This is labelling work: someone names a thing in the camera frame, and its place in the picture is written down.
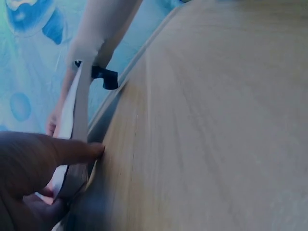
skin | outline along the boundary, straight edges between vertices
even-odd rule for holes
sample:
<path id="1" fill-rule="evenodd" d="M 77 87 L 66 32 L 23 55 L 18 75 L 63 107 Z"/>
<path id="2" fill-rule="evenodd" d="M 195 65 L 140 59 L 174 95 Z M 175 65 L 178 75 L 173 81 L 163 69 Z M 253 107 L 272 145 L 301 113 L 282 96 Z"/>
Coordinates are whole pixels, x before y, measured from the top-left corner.
<path id="1" fill-rule="evenodd" d="M 0 227 L 6 231 L 50 231 L 66 215 L 63 200 L 49 205 L 35 192 L 46 188 L 59 165 L 89 163 L 104 152 L 101 143 L 86 144 L 43 134 L 0 132 Z"/>

